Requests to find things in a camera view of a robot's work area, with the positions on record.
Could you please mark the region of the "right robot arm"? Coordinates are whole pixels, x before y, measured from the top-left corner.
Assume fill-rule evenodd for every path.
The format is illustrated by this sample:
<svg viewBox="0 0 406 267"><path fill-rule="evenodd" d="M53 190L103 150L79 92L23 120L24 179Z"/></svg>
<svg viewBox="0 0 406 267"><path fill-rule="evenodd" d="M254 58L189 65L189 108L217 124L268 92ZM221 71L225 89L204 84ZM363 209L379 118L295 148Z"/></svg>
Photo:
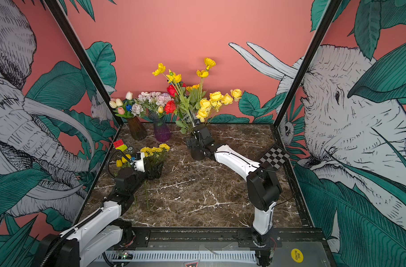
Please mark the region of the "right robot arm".
<svg viewBox="0 0 406 267"><path fill-rule="evenodd" d="M191 130L187 147L191 149L193 159L214 160L227 166L246 181L247 194L255 208L251 238L256 247L266 247L273 228L274 208L282 193L274 168L268 162L261 164L250 160L229 145L217 142L203 124Z"/></svg>

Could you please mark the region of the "yellow rose bunch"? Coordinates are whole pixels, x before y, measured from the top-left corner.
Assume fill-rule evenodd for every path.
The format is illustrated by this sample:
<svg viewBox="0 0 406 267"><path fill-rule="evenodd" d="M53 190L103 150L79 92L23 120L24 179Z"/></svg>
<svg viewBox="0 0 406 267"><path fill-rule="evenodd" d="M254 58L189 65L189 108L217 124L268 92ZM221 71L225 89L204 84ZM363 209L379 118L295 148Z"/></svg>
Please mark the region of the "yellow rose bunch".
<svg viewBox="0 0 406 267"><path fill-rule="evenodd" d="M200 99L197 102L196 117L200 122L205 122L212 113L218 113L223 106L238 102L242 96L243 92L240 89L231 90L225 95L219 91L210 93L209 99Z"/></svg>

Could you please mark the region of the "yellow carnation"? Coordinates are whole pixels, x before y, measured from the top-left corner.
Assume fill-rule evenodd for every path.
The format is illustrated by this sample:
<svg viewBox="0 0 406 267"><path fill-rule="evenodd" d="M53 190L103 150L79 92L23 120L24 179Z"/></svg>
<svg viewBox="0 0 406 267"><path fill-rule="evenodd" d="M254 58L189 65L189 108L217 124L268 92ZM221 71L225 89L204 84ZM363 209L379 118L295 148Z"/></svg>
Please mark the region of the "yellow carnation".
<svg viewBox="0 0 406 267"><path fill-rule="evenodd" d="M140 152L144 153L146 158L154 155L153 149L149 147L142 148Z"/></svg>
<svg viewBox="0 0 406 267"><path fill-rule="evenodd" d="M155 153L155 152L160 152L160 151L161 151L161 148L153 147L151 151L154 152L154 153Z"/></svg>

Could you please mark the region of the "yellow carnation stem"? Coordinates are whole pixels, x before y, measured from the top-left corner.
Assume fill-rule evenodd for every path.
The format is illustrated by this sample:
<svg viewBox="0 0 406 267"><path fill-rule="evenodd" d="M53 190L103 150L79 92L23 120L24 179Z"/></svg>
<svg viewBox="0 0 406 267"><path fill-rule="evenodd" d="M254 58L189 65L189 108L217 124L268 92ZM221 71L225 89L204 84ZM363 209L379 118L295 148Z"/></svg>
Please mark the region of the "yellow carnation stem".
<svg viewBox="0 0 406 267"><path fill-rule="evenodd" d="M164 161L167 153L170 151L170 146L167 144L160 144L158 147L159 161Z"/></svg>

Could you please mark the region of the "yellow poppy spray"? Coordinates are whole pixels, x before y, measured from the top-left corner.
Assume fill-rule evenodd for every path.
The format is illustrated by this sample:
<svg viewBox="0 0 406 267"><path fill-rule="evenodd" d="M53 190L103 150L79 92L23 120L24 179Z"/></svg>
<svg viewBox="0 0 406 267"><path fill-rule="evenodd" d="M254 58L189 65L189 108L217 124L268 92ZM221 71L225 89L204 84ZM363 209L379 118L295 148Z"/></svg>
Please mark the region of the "yellow poppy spray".
<svg viewBox="0 0 406 267"><path fill-rule="evenodd" d="M183 85L183 87L186 87L185 84L182 82L182 75L176 74L175 72L173 72L171 70L169 70L167 72L166 70L167 70L166 66L162 63L159 63L157 70L152 72L152 74L154 75L154 77L163 76L167 80L168 86L170 84L173 84L176 87L177 92L181 93L179 85Z"/></svg>
<svg viewBox="0 0 406 267"><path fill-rule="evenodd" d="M216 61L206 57L204 59L205 68L203 70L197 70L197 76L200 78L200 83L193 86L186 86L186 91L192 93L196 91L197 98L201 99L203 97L203 83L205 78L209 76L210 70L216 66Z"/></svg>

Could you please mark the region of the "brown ribbed glass vase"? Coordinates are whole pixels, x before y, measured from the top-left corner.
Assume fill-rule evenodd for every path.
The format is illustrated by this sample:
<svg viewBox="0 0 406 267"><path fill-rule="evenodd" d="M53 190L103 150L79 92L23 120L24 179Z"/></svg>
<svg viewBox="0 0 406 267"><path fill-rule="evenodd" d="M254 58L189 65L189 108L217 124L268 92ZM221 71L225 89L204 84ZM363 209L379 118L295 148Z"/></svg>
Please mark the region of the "brown ribbed glass vase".
<svg viewBox="0 0 406 267"><path fill-rule="evenodd" d="M147 137L147 130L138 117L128 118L127 123L130 134L135 140L140 141Z"/></svg>

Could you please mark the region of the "black vase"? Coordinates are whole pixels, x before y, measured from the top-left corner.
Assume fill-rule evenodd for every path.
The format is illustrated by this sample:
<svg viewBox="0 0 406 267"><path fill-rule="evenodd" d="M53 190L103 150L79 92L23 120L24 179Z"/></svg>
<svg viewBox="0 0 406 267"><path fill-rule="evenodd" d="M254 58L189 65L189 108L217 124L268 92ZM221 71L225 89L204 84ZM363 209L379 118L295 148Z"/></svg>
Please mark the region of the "black vase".
<svg viewBox="0 0 406 267"><path fill-rule="evenodd" d="M191 149L191 157L196 161L202 161L206 156L202 149L200 148L192 148Z"/></svg>

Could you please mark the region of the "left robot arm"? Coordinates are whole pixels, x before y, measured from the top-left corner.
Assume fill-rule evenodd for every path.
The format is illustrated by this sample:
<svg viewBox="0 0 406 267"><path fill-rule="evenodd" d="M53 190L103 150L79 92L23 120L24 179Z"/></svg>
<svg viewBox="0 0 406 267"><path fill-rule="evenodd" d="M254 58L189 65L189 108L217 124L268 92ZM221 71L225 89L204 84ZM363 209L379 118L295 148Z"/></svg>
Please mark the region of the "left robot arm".
<svg viewBox="0 0 406 267"><path fill-rule="evenodd" d="M135 192L149 177L149 152L131 158L129 168L118 171L114 188L100 208L85 219L61 232L50 234L39 244L31 263L33 267L87 267L109 248L128 248L137 234L120 217L135 201Z"/></svg>

